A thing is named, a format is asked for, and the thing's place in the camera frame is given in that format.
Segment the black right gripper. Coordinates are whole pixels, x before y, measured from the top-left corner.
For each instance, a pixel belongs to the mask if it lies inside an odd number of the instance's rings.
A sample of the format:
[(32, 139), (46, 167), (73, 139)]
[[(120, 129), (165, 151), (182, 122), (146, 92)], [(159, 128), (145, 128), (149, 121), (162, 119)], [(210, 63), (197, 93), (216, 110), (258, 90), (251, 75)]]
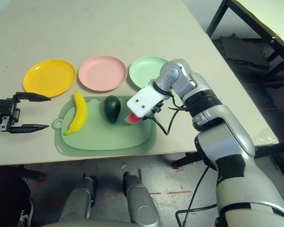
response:
[(161, 111), (162, 106), (164, 105), (163, 101), (158, 102), (146, 115), (145, 118), (153, 118), (156, 113)]

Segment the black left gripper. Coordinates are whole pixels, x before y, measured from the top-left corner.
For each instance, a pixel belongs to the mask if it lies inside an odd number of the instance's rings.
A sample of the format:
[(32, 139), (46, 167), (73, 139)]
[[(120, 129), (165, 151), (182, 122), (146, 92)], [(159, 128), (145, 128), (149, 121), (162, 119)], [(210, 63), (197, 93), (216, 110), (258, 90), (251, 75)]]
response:
[(12, 98), (0, 99), (0, 130), (9, 131), (12, 134), (19, 134), (32, 133), (48, 128), (49, 125), (42, 124), (23, 124), (19, 127), (13, 127), (14, 123), (18, 122), (20, 109), (17, 108), (17, 104), (22, 99), (30, 102), (43, 102), (51, 100), (51, 98), (44, 95), (28, 92), (17, 92)]

